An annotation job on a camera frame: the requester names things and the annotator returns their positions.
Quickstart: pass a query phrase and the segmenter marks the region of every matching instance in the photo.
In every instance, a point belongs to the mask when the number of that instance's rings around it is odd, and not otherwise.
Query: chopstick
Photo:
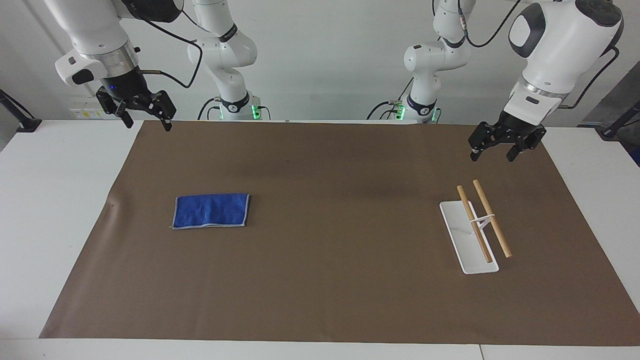
[[[484,210],[486,211],[486,214],[487,215],[493,214],[493,209],[491,208],[491,205],[489,204],[489,200],[486,198],[486,195],[484,194],[484,190],[480,185],[480,181],[478,181],[477,179],[474,180],[474,186],[476,187],[478,196],[480,196],[480,201],[482,201],[482,205],[484,206]],[[504,234],[502,233],[502,229],[500,228],[500,225],[498,224],[498,220],[496,219],[495,215],[491,217],[491,225],[493,227],[493,231],[495,232],[495,236],[498,238],[498,241],[500,242],[500,246],[502,247],[504,256],[506,258],[510,258],[511,256],[513,256],[513,254],[511,253],[511,249],[509,248],[507,239],[504,238]]]
[[[482,237],[482,233],[480,233],[480,228],[478,224],[474,221],[476,217],[474,216],[473,211],[471,211],[471,206],[469,206],[469,199],[467,198],[467,194],[465,193],[465,189],[462,185],[458,185],[458,194],[460,195],[460,200],[462,200],[462,204],[465,206],[465,210],[467,210],[467,216],[469,217],[469,221],[471,222],[471,227],[476,234],[476,238],[478,239],[478,243],[480,244],[480,248],[482,249],[482,253],[484,254],[484,259],[487,263],[493,263],[493,259],[491,258],[491,254],[489,253],[489,249],[486,248],[486,244],[484,243],[484,239]]]

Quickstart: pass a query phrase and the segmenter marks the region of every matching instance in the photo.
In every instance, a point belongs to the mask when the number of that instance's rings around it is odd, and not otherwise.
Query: folded towel
[[[249,194],[247,193],[177,197],[173,228],[244,226],[248,208]]]

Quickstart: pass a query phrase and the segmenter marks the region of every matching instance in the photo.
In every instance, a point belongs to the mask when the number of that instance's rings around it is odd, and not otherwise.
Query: table
[[[0,153],[0,359],[640,357],[640,347],[38,340],[140,125],[47,121],[36,133],[16,135]],[[590,129],[551,128],[543,142],[640,309],[640,197],[634,193],[640,169],[622,147]]]

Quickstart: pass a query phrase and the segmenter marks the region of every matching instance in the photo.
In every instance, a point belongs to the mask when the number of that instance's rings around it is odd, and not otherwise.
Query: white stand
[[[443,201],[440,203],[440,211],[442,211],[451,242],[453,242],[456,255],[458,255],[462,272],[467,275],[496,272],[500,268],[483,231],[483,228],[491,222],[490,218],[494,215],[490,214],[478,218],[471,202],[469,202],[469,206],[471,206],[471,211],[474,214],[475,219],[473,221],[478,223],[480,233],[493,261],[491,263],[486,262],[462,201]]]

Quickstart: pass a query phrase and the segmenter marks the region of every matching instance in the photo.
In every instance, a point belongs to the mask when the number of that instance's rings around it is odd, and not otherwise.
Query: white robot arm
[[[476,0],[461,0],[460,8],[468,19]],[[404,66],[413,74],[411,92],[402,98],[404,119],[425,122],[436,106],[440,80],[436,72],[465,66],[471,48],[460,25],[456,0],[442,0],[436,9],[433,29],[439,41],[417,44],[404,53]]]
[[[127,110],[143,110],[171,129],[175,106],[161,90],[152,93],[138,67],[138,57],[122,17],[171,22],[180,15],[182,0],[45,0],[74,49],[56,61],[58,74],[69,86],[100,80],[96,97],[106,113],[133,125]]]
[[[499,143],[513,143],[507,159],[534,149],[546,133],[541,125],[573,90],[578,78],[615,47],[623,30],[620,9],[608,0],[534,3],[515,19],[511,48],[527,67],[493,126],[480,123],[469,144],[471,158]]]
[[[131,45],[120,19],[172,22],[182,12],[184,0],[45,0],[45,4],[74,47],[56,62],[62,80],[69,86],[100,80],[102,87],[96,97],[106,113],[115,114],[131,127],[133,120],[127,110],[142,110],[159,118],[169,131],[175,106],[164,90],[149,91],[143,76],[161,72],[140,70],[139,49]],[[226,0],[193,0],[193,6],[202,27],[216,36],[199,43],[204,63],[220,90],[225,118],[259,116],[255,110],[259,99],[247,92],[242,75],[232,69],[255,62],[255,44],[238,31]],[[197,62],[199,56],[191,47],[189,50],[189,57]]]
[[[246,89],[242,74],[234,67],[255,63],[258,50],[255,43],[242,34],[229,12],[227,0],[193,0],[198,22],[215,37],[197,40],[204,51],[208,73],[220,91],[220,111],[225,120],[259,119],[260,99]],[[189,48],[191,62],[198,53]]]

